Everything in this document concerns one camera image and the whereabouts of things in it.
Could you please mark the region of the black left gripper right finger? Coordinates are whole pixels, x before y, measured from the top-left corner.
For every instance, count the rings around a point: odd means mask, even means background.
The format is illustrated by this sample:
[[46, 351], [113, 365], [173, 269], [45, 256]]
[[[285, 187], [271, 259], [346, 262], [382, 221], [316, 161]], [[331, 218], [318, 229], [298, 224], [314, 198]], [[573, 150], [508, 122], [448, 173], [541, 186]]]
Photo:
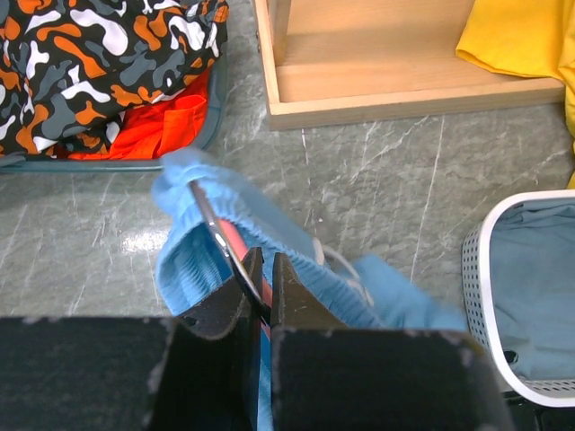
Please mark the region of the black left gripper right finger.
[[271, 327], [346, 328], [299, 279], [284, 253], [276, 253], [272, 272]]

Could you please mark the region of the light blue shorts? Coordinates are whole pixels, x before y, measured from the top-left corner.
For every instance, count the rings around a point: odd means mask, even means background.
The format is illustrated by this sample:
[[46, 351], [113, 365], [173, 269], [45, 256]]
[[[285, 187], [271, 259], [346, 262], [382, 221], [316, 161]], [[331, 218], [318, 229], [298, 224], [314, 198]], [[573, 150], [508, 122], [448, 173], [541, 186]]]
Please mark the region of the light blue shorts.
[[217, 245], [189, 188], [199, 182], [217, 216], [231, 223], [247, 246], [260, 246], [263, 275], [272, 279], [273, 258], [284, 252], [320, 302], [344, 322], [367, 328], [462, 330], [461, 313], [413, 286], [377, 256], [343, 261], [341, 271], [325, 262], [328, 248], [292, 222], [237, 172], [184, 148], [162, 159], [152, 187], [155, 203], [172, 217], [156, 268], [158, 289], [171, 312], [199, 303], [229, 276]]

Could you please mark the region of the pink hanger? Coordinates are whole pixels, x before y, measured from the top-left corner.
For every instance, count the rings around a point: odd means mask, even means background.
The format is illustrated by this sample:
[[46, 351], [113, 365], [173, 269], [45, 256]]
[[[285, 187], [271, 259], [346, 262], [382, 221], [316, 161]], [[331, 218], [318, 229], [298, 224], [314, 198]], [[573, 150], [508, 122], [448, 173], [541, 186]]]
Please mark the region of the pink hanger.
[[268, 339], [270, 337], [270, 306], [272, 299], [270, 284], [265, 279], [265, 276], [256, 276], [254, 281], [250, 279], [248, 271], [243, 265], [243, 258], [247, 256], [249, 249], [242, 235], [239, 234], [233, 224], [217, 217], [204, 189], [196, 180], [190, 181], [188, 186], [205, 225], [223, 255], [227, 266], [239, 278], [240, 287], [248, 300], [255, 306], [255, 311], [261, 316], [261, 326]]

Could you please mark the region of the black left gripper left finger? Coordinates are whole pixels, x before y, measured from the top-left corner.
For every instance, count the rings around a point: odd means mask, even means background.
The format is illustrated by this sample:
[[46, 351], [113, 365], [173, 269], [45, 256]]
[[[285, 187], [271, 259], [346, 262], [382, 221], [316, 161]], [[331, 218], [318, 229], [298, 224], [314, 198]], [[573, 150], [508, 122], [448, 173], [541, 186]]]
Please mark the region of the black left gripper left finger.
[[258, 339], [261, 312], [252, 307], [255, 302], [245, 294], [244, 281], [244, 277], [232, 275], [179, 318], [203, 339], [224, 339], [236, 331], [247, 339]]

